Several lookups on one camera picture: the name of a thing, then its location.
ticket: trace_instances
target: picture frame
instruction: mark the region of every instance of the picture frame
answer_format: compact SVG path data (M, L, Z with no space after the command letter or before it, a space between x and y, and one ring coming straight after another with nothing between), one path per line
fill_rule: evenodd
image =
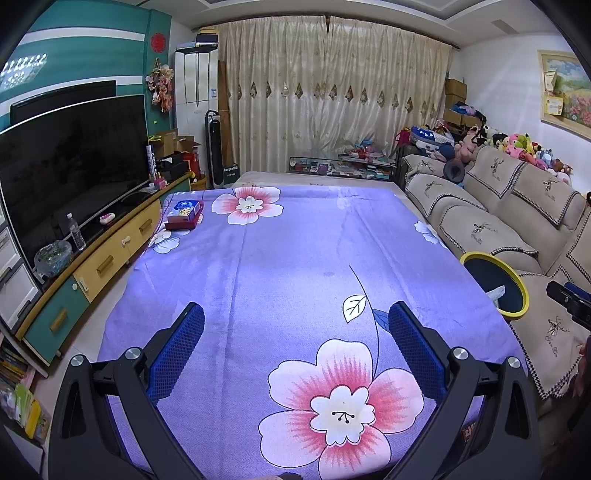
M554 50L538 50L540 62L541 109L540 119L546 124L562 128L591 140L591 80L574 53ZM562 97L562 114L545 112L544 72L557 70L554 96Z

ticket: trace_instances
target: plush toy pile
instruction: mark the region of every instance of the plush toy pile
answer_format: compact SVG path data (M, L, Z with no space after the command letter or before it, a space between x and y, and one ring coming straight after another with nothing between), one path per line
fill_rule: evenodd
M572 167L555 158L551 148L544 149L539 143L532 142L528 134L507 135L485 125L476 134L476 142L478 145L491 145L511 157L547 170L554 177L571 185Z
M446 127L439 122L434 132L437 134L451 137ZM572 167L563 163L559 158L555 158L552 149L544 149L542 145L532 142L528 134L507 135L500 133L494 128L484 125L482 128L472 127L463 140L460 140L453 147L450 144L427 145L424 154L440 161L458 160L464 164L474 161L474 150L481 145L490 145L507 153L511 157L526 161L532 165L546 170L559 180L571 185L570 175L573 172Z

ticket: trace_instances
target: beige curtain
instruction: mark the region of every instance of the beige curtain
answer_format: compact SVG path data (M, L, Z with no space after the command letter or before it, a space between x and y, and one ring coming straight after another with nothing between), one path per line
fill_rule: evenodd
M316 147L342 151L364 138L393 148L403 128L437 119L452 47L360 20L330 17Z
M241 171L288 170L364 138L390 153L403 127L432 124L452 47L400 28L330 17L222 24L232 146Z
M254 18L218 29L235 161L243 172L285 172L291 155L312 150L326 19Z

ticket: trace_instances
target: yellow drawer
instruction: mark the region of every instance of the yellow drawer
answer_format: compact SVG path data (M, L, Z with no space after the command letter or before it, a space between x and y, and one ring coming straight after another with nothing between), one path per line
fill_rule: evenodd
M160 202L156 201L121 228L130 256L148 241L158 225L158 220L160 220Z
M94 300L107 282L129 260L125 227L117 230L74 271L74 278L88 301Z

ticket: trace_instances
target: tv screen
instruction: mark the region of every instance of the tv screen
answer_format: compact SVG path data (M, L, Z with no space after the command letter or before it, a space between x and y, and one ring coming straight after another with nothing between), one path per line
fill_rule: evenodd
M148 180L143 95L67 106L0 134L0 184L29 264L35 253L70 233Z

